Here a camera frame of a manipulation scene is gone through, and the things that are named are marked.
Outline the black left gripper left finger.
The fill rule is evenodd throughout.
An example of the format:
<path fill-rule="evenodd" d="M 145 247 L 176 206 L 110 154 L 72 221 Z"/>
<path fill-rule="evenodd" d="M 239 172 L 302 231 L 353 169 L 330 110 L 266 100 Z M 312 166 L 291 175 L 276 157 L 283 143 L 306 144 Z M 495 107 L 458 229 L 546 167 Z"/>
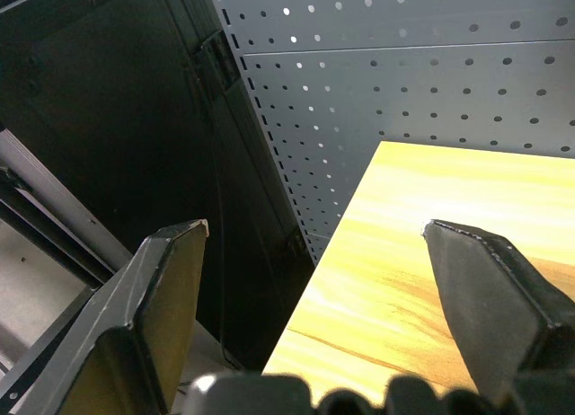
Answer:
<path fill-rule="evenodd" d="M 59 414 L 165 414 L 193 334 L 205 219 L 148 236 L 87 305 L 57 363 Z"/>

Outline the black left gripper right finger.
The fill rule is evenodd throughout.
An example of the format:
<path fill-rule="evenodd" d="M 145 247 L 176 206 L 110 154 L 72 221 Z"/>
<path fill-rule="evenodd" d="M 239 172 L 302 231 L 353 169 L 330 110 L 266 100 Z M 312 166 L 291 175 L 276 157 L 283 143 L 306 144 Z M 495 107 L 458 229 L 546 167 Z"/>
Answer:
<path fill-rule="evenodd" d="M 514 377 L 574 370 L 574 303 L 505 237 L 433 219 L 424 230 L 440 303 L 481 395 Z"/>

